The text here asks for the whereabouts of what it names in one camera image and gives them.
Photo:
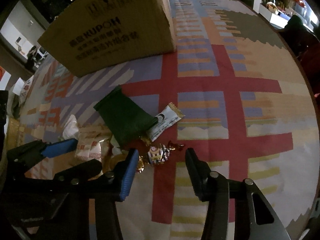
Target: brown cardboard box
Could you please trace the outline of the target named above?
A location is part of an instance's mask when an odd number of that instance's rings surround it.
[[[169,0],[76,0],[38,42],[74,75],[175,50]]]

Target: tablecloth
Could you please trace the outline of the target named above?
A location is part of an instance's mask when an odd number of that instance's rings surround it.
[[[252,178],[292,239],[304,229],[319,175],[319,131],[306,82],[279,36],[237,0],[170,0],[177,51],[82,78],[51,56],[21,110],[20,143],[56,142],[70,114],[103,124],[93,106],[116,85],[151,115],[173,102],[185,117],[157,142],[193,147],[227,178]],[[44,159],[33,178],[52,179],[63,159]],[[126,240],[200,239],[207,203],[194,195],[184,152],[135,176],[117,203]],[[230,212],[229,234],[234,228]],[[94,216],[90,216],[95,239]]]

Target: table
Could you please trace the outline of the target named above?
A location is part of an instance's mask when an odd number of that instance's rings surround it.
[[[103,124],[93,106],[116,85],[151,115],[173,102],[185,117],[169,140],[193,147],[225,177],[252,178],[292,239],[302,233],[319,177],[319,130],[306,82],[279,36],[237,0],[170,0],[176,52],[74,77],[48,56],[21,110],[20,142],[56,142],[70,114]],[[44,159],[33,178],[51,179],[63,160]],[[206,203],[195,197],[184,152],[135,176],[117,204],[124,239],[200,239]],[[95,239],[90,216],[91,239]],[[229,237],[234,228],[230,213]]]

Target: blue gripper pad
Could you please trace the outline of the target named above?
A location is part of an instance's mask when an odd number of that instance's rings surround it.
[[[41,152],[44,157],[53,158],[65,153],[73,152],[76,150],[78,140],[68,139],[61,142],[48,144],[47,147]]]
[[[130,163],[125,171],[125,174],[122,178],[121,182],[121,192],[120,192],[120,199],[124,201],[127,196],[129,196],[131,185],[133,182],[134,175],[137,170],[137,165],[139,161],[139,152],[134,150],[133,155],[131,157]]]

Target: screw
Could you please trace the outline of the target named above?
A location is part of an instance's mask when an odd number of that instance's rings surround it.
[[[79,179],[72,179],[71,180],[72,185],[78,185],[79,184]]]
[[[252,180],[252,179],[245,179],[244,182],[245,182],[247,185],[253,185],[253,180]]]
[[[113,178],[115,176],[115,174],[112,171],[107,171],[105,173],[105,176],[110,179],[110,178]]]
[[[219,173],[217,173],[216,171],[211,171],[210,172],[210,177],[217,178],[218,176],[219,176]]]

